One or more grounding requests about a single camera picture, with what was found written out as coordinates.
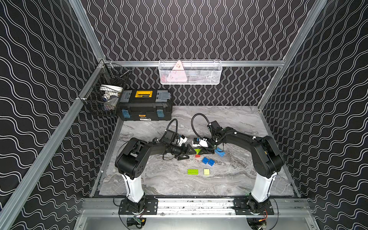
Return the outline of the dark blue lego brick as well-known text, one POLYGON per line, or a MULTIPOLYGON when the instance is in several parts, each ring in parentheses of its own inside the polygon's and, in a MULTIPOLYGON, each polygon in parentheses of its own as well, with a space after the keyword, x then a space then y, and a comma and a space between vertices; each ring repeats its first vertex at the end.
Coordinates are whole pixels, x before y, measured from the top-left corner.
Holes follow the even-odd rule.
POLYGON ((214 160, 212 160, 212 159, 210 159, 210 160, 208 161, 208 165, 210 165, 210 166, 213 166, 213 165, 214 165, 214 163, 215 163, 215 161, 214 161, 214 160))
POLYGON ((209 162, 209 159, 208 159, 208 158, 204 157, 204 158, 202 159, 202 163, 207 164, 208 162, 209 162))

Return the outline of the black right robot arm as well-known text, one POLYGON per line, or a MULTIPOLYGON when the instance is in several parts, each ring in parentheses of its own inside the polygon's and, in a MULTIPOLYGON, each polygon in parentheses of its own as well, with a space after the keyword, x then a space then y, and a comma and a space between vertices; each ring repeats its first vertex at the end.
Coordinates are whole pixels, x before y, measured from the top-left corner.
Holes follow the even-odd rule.
POLYGON ((199 139, 205 140, 210 148, 224 143, 251 153, 256 180, 248 200, 259 204, 268 201, 274 177, 285 164, 275 140, 270 136, 251 136, 231 127, 222 128, 217 121, 208 123, 207 128, 211 133, 210 138, 201 137, 197 132, 195 134, 199 139))

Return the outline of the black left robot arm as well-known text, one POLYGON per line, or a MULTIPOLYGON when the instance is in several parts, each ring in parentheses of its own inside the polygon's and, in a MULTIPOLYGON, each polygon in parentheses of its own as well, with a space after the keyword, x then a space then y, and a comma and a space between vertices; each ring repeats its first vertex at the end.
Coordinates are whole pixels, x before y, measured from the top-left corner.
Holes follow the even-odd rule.
POLYGON ((143 141, 131 138, 118 154, 115 167, 123 175, 127 187, 127 199, 133 203, 139 203, 144 197, 141 183, 141 175, 148 163, 150 156, 171 154, 177 160, 186 160, 190 155, 195 155, 196 151, 191 145, 182 144, 179 146, 174 142, 143 141))

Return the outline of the lime green long lego brick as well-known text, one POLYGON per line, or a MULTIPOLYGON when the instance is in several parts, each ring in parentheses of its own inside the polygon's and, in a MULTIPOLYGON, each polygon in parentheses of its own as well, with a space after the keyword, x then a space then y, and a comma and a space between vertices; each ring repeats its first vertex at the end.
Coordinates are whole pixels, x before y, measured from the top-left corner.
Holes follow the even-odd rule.
POLYGON ((187 174, 188 175, 199 175, 199 169, 188 169, 187 174))

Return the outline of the light blue lego plate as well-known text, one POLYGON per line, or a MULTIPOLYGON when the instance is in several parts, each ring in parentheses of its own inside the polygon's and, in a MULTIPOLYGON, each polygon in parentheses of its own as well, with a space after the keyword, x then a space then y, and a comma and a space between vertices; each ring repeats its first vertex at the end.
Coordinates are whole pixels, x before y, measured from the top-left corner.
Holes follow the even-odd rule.
POLYGON ((223 157, 223 156, 225 156, 225 154, 226 154, 226 152, 225 152, 224 150, 219 149, 219 148, 216 148, 216 149, 214 150, 214 152, 215 152, 216 154, 218 154, 220 157, 223 157))

